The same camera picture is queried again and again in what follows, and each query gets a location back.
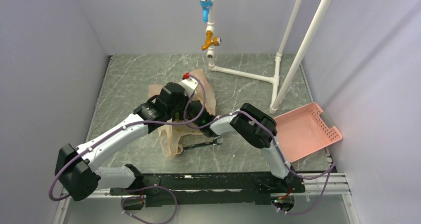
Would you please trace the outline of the silver open-end wrench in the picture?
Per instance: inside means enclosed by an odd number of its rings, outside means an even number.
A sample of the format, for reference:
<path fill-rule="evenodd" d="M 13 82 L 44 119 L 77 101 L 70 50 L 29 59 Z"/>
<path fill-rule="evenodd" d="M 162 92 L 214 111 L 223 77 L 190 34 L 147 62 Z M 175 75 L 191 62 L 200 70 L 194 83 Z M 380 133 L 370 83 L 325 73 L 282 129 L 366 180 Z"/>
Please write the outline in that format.
<path fill-rule="evenodd" d="M 204 143 L 199 143 L 199 144 L 183 147 L 183 150 L 181 152 L 185 152 L 186 150 L 189 150 L 189 149 L 202 148 L 202 147 L 206 147 L 206 146 L 219 146 L 221 144 L 223 144 L 223 138 L 222 137 L 216 137 L 215 139 L 213 139 L 212 141 L 209 141 L 209 142 L 204 142 Z"/>

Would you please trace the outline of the white PVC pipe frame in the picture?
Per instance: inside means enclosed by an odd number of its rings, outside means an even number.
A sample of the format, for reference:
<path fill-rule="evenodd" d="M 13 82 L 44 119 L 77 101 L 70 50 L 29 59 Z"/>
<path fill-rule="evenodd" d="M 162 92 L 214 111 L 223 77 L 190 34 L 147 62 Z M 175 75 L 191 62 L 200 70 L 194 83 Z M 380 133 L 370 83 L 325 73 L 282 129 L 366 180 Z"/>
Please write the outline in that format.
<path fill-rule="evenodd" d="M 214 51 L 216 46 L 205 50 L 209 60 L 208 69 L 272 84 L 269 112 L 274 114 L 284 99 L 287 86 L 290 85 L 332 1 L 319 0 L 308 28 L 298 30 L 302 41 L 293 37 L 293 42 L 289 43 L 296 17 L 303 12 L 301 9 L 303 0 L 212 0 L 213 6 L 210 8 L 206 32 L 212 31 L 213 37 L 216 36 L 215 12 L 231 8 L 233 13 L 227 21 L 234 24 L 233 31 L 236 34 L 225 35 L 225 38 L 238 43 L 242 42 L 245 47 L 252 48 L 254 51 L 272 48 L 273 44 L 270 41 L 275 41 L 278 37 L 281 37 L 281 42 L 275 55 L 273 76 L 256 75 L 216 65 Z"/>

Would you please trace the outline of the pink plastic basket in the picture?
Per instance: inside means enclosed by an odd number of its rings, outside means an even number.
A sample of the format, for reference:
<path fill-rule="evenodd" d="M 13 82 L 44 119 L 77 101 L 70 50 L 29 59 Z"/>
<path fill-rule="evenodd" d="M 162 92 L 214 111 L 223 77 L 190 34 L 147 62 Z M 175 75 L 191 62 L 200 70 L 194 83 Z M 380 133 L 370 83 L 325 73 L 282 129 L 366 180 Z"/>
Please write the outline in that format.
<path fill-rule="evenodd" d="M 316 102 L 274 117 L 285 159 L 295 162 L 343 139 Z"/>

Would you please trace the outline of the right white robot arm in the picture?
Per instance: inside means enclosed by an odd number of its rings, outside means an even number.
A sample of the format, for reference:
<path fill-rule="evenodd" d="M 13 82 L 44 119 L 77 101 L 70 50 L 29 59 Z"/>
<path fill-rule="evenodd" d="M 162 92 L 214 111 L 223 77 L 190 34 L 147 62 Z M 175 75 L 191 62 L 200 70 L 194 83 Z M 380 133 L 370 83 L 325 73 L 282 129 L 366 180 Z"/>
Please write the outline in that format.
<path fill-rule="evenodd" d="M 274 187 L 287 191 L 293 184 L 289 175 L 291 165 L 282 154 L 277 138 L 275 120 L 254 107 L 244 103 L 239 110 L 216 116 L 202 109 L 200 101 L 193 101 L 183 111 L 183 119 L 192 121 L 193 128 L 200 130 L 206 137 L 218 137 L 236 131 L 251 146 L 260 150 L 274 176 Z"/>

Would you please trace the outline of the orange tap valve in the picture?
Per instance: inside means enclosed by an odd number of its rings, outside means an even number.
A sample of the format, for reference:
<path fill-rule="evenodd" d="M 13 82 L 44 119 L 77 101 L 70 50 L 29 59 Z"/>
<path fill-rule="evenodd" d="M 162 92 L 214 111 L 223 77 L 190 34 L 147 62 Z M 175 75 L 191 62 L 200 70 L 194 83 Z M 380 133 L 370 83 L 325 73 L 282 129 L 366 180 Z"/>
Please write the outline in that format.
<path fill-rule="evenodd" d="M 201 50 L 205 51 L 211 46 L 219 46 L 221 44 L 221 38 L 219 36 L 213 37 L 213 32 L 208 30 L 206 32 L 205 44 L 201 46 Z"/>

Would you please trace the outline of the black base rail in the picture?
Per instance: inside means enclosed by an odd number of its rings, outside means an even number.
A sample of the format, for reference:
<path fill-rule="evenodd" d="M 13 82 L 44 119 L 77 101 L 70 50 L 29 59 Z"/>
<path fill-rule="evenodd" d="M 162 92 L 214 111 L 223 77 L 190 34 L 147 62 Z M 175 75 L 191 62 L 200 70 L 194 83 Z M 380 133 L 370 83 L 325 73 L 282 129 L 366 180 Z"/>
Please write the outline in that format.
<path fill-rule="evenodd" d="M 144 174 L 138 184 L 112 188 L 112 196 L 145 197 L 146 207 L 252 203 L 270 205 L 273 198 L 304 193 L 304 181 L 290 174 L 286 180 L 270 172 Z"/>

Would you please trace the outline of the orange banana-print plastic bag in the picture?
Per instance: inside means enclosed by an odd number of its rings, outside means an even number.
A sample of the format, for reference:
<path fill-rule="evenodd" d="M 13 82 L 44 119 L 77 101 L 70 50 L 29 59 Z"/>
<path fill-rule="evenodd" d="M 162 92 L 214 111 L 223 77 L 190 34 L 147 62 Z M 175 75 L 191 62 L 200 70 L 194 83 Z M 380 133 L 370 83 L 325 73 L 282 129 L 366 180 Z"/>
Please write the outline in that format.
<path fill-rule="evenodd" d="M 197 77 L 204 86 L 204 90 L 197 87 L 193 100 L 203 102 L 206 100 L 205 108 L 208 113 L 214 115 L 216 109 L 216 98 L 212 86 L 206 78 L 206 74 L 202 69 L 195 69 L 190 72 Z M 167 158 L 174 157 L 184 150 L 189 144 L 184 142 L 184 139 L 189 136 L 198 136 L 203 138 L 204 135 L 199 130 L 194 130 L 186 125 L 169 126 L 164 125 L 158 128 L 158 135 L 160 140 L 163 155 Z"/>

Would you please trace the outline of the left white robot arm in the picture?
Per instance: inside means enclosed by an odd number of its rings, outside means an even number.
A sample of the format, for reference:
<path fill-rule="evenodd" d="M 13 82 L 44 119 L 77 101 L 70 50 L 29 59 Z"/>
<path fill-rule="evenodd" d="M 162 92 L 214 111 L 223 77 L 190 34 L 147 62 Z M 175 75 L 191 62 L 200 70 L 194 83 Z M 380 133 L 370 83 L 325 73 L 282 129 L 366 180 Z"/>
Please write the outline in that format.
<path fill-rule="evenodd" d="M 97 138 L 77 147 L 63 146 L 58 154 L 55 181 L 63 185 L 74 201 L 108 188 L 138 193 L 143 186 L 143 175 L 137 168 L 131 164 L 105 168 L 101 164 L 126 145 L 167 125 L 175 115 L 181 115 L 197 86 L 198 83 L 191 78 L 179 83 L 170 82 L 158 95 L 149 98 L 125 120 Z"/>

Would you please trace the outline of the blue tap valve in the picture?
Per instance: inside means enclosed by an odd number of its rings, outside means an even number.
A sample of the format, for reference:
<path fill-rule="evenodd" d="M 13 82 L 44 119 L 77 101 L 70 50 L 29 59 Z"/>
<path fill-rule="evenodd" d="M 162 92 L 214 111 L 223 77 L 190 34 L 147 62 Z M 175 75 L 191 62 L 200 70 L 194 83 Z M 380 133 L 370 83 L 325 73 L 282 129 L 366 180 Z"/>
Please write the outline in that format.
<path fill-rule="evenodd" d="M 212 0 L 200 0 L 200 5 L 202 8 L 202 19 L 203 22 L 208 23 L 210 8 L 213 6 Z"/>

